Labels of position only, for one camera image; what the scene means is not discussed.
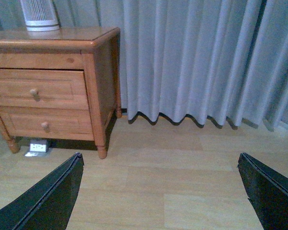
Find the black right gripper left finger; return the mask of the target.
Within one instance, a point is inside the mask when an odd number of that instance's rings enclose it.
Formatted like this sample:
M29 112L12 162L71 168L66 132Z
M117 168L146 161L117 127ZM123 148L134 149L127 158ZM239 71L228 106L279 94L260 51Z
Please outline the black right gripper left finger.
M78 197L84 170L81 153L0 209L0 230L64 230Z

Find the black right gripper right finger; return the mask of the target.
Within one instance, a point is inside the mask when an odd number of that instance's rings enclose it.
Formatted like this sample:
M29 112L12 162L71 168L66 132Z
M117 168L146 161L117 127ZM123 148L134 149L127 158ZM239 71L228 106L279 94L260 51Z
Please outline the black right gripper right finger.
M288 178L247 153L238 160L240 176L265 230L288 230Z

